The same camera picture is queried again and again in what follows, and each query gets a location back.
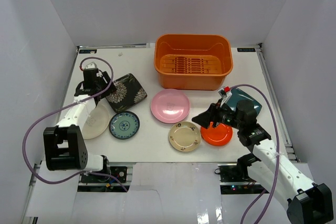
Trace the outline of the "black square floral plate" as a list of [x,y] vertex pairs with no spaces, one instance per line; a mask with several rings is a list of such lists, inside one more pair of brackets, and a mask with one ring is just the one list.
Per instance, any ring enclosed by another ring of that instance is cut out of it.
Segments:
[[140,82],[131,73],[114,80],[113,84],[117,90],[108,95],[106,100],[115,113],[130,109],[148,96]]

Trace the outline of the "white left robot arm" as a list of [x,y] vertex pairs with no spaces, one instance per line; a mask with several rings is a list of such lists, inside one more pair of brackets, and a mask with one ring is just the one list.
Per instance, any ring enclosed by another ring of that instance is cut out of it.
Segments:
[[99,102],[117,89],[106,71],[92,62],[81,68],[83,81],[75,90],[73,106],[53,127],[43,132],[46,165],[49,170],[85,170],[101,182],[110,178],[111,168],[104,155],[87,151],[82,130]]

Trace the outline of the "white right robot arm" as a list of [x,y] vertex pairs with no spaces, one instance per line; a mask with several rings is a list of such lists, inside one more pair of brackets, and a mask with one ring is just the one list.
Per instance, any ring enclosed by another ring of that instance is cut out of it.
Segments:
[[212,103],[192,118],[207,129],[220,123],[237,129],[239,141],[250,154],[239,159],[238,177],[260,183],[281,203],[291,223],[327,223],[334,218],[332,192],[326,184],[316,184],[276,149],[271,136],[257,123],[257,112],[249,100],[241,100],[236,109]]

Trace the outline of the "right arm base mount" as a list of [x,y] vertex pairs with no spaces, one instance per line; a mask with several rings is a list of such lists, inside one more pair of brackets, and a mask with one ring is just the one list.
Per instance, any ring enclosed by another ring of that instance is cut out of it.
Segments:
[[255,180],[245,175],[237,165],[219,165],[214,173],[219,176],[221,184],[230,186],[232,190],[250,189],[259,186]]

